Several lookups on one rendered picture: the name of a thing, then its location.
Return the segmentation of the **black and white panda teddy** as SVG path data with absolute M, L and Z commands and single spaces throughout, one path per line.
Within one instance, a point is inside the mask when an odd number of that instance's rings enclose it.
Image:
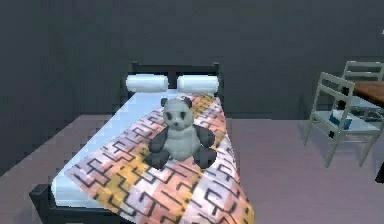
M 209 168 L 217 157 L 211 148 L 215 135 L 194 123 L 192 101 L 189 98 L 162 98 L 161 106 L 166 127 L 150 141 L 144 162 L 162 169 L 169 159 L 185 161 L 192 157 L 201 169 Z

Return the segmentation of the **white pillow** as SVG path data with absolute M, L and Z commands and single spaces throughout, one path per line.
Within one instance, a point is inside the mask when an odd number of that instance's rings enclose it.
M 165 92 L 168 89 L 168 78 L 154 74 L 128 75 L 126 87 L 132 92 Z
M 177 79 L 177 89 L 184 93 L 216 93 L 219 80 L 216 76 L 182 75 Z

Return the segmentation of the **orange patterned blanket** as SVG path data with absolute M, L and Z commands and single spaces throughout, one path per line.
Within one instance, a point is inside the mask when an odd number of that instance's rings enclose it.
M 256 224 L 240 184 L 221 102 L 190 94 L 195 123 L 215 134 L 216 161 L 202 170 L 189 158 L 148 166 L 149 141 L 165 127 L 158 107 L 65 175 L 97 205 L 135 224 Z

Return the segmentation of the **black bed with white mattress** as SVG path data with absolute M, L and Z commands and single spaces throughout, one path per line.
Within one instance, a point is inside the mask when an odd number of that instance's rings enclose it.
M 223 106 L 223 79 L 220 66 L 212 63 L 205 66 L 193 65 L 147 65 L 135 62 L 128 75 L 154 74 L 168 78 L 165 92 L 132 92 L 128 100 L 111 119 L 77 152 L 58 172 L 49 184 L 37 185 L 29 194 L 43 224 L 135 224 L 91 201 L 65 172 L 75 163 L 96 152 L 99 148 L 118 137 L 136 120 L 161 106 L 161 99 L 184 99 L 190 94 L 208 94 L 217 97 Z M 216 93 L 184 93 L 177 89 L 177 79 L 182 75 L 216 76 L 219 88 Z

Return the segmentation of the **pale green chair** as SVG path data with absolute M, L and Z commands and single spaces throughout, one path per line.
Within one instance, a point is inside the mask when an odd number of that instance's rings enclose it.
M 347 61 L 342 73 L 342 78 L 352 81 L 362 78 L 364 81 L 382 81 L 384 77 L 384 63 L 382 62 L 358 62 Z M 382 112 L 382 109 L 357 95 L 351 100 L 350 109 L 357 112 L 358 117 L 373 119 L 370 112 Z
M 314 96 L 309 120 L 304 133 L 303 144 L 306 145 L 313 127 L 320 129 L 321 125 L 326 127 L 325 135 L 333 133 L 331 138 L 332 144 L 327 153 L 325 167 L 328 168 L 331 164 L 336 148 L 343 141 L 342 138 L 348 135 L 363 136 L 365 147 L 359 166 L 362 167 L 373 144 L 378 140 L 384 130 L 384 116 L 379 112 L 373 111 L 373 114 L 380 117 L 380 125 L 375 126 L 368 121 L 359 118 L 351 113 L 351 103 L 355 83 L 349 80 L 336 77 L 330 73 L 322 72 L 320 74 L 317 88 Z M 331 110 L 318 110 L 318 99 L 321 93 L 325 93 L 334 98 L 334 104 Z

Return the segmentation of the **brown wooden table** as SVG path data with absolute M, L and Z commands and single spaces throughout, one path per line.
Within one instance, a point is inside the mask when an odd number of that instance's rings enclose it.
M 355 81 L 355 93 L 377 105 L 384 112 L 384 81 Z M 376 175 L 375 181 L 384 184 L 384 162 Z

